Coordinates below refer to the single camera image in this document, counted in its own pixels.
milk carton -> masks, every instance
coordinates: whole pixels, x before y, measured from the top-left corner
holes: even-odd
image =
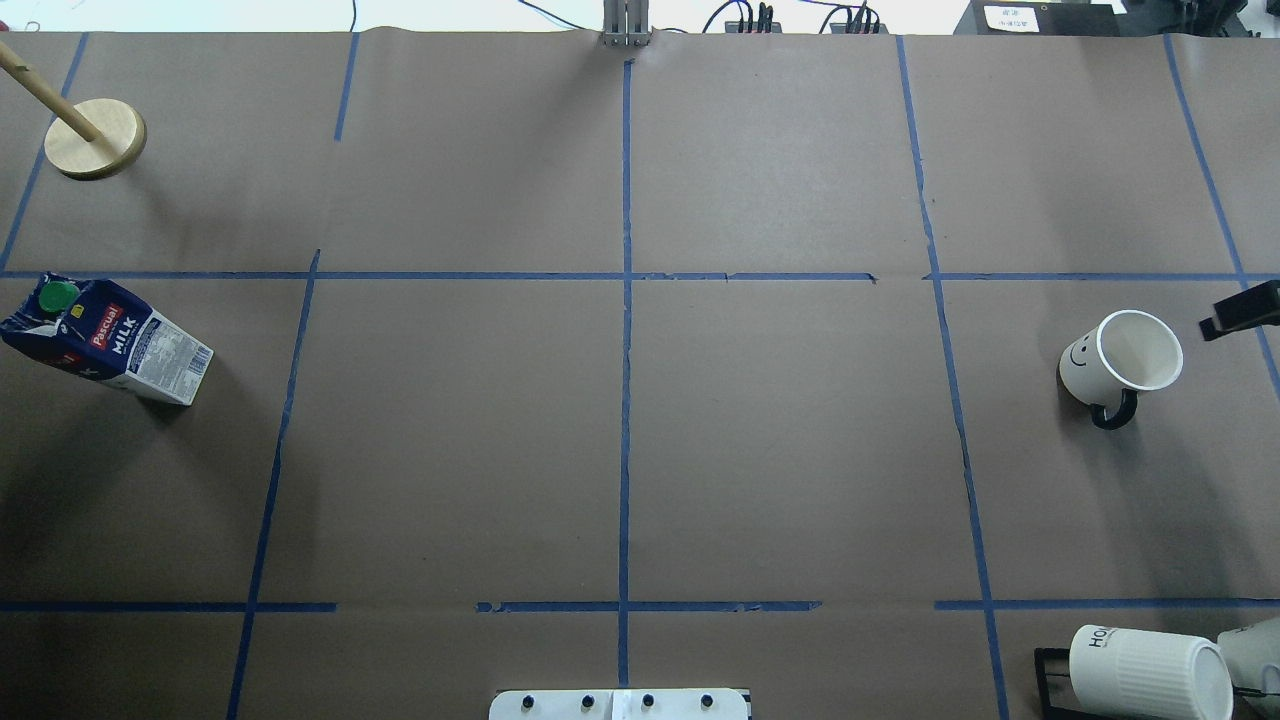
[[[191,405],[214,351],[108,279],[45,273],[0,337],[23,355],[134,395]]]

white wall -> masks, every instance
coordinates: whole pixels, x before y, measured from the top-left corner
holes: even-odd
[[[420,31],[556,29],[516,0],[357,0],[357,29],[378,26]],[[540,0],[539,4],[579,24],[600,26],[600,0]],[[719,0],[652,0],[650,19],[654,27],[698,32],[718,5]],[[904,35],[950,35],[965,5],[966,0],[872,0],[890,28]],[[1245,27],[1276,37],[1280,18],[1267,15],[1263,5],[1265,0],[1251,0],[1240,18]],[[773,6],[774,20],[788,33],[815,32],[828,12],[800,0],[773,0]],[[736,17],[736,10],[721,15]],[[13,29],[23,29],[28,20],[35,20],[46,31],[324,32],[348,28],[351,0],[0,0],[0,19]]]

wooden dowel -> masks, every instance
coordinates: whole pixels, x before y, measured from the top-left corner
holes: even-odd
[[[65,97],[49,87],[45,78],[40,77],[40,73],[31,69],[22,58],[18,56],[8,45],[0,42],[0,68],[4,68],[13,79],[18,81],[19,85],[27,88],[28,92],[36,96],[45,104],[46,108],[54,111],[55,115],[63,119],[64,123],[70,126],[76,131],[76,135],[84,138],[86,142],[93,142],[95,140],[102,137],[102,132],[93,127],[93,123],[84,119],[84,115],[79,114]]]

nutrition label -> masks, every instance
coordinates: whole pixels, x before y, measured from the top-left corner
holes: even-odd
[[[182,402],[191,402],[212,356],[212,350],[182,328],[152,315],[129,356],[129,373]]]

round wooden base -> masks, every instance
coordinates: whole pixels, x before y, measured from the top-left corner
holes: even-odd
[[[76,105],[84,119],[102,133],[86,142],[63,120],[54,120],[45,133],[45,156],[67,177],[99,179],[129,167],[147,142],[147,126],[133,108],[100,97]]]

